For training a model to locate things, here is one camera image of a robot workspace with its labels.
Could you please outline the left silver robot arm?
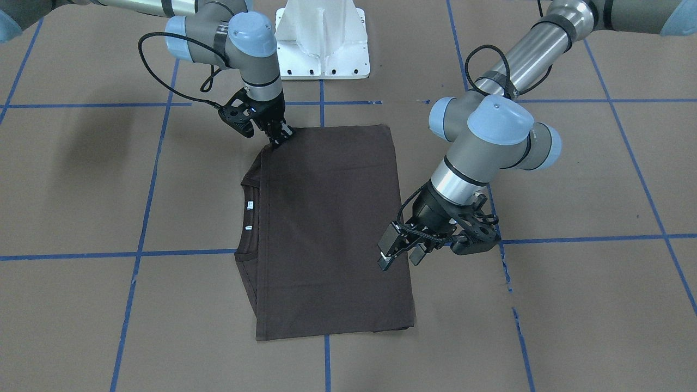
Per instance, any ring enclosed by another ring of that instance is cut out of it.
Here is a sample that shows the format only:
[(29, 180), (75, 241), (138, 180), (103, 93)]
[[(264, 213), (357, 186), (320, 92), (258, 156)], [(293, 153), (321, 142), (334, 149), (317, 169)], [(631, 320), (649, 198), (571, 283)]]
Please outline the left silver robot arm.
[(378, 265), (388, 270), (398, 256), (414, 265), (449, 245), (456, 255), (491, 250), (500, 243), (498, 216), (486, 214), (484, 188), (503, 169), (539, 170), (561, 153), (558, 132), (518, 104), (542, 81), (555, 60), (596, 30), (687, 36), (695, 33), (694, 1), (552, 1), (547, 12), (510, 52), (462, 97), (443, 97), (432, 107), (429, 129), (451, 143), (431, 178), (410, 196), (379, 241)]

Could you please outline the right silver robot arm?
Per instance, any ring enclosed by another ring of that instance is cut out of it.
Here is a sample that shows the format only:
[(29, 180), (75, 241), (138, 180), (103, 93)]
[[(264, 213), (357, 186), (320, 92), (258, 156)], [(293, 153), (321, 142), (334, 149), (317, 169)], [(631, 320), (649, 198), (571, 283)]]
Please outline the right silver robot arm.
[(271, 20), (256, 12), (252, 1), (97, 1), (140, 14), (166, 17), (164, 37), (169, 53), (181, 60), (207, 64), (212, 78), (222, 70), (236, 69), (242, 88), (226, 104), (212, 100), (220, 119), (244, 137), (264, 132), (274, 146), (293, 136), (285, 119), (277, 42)]

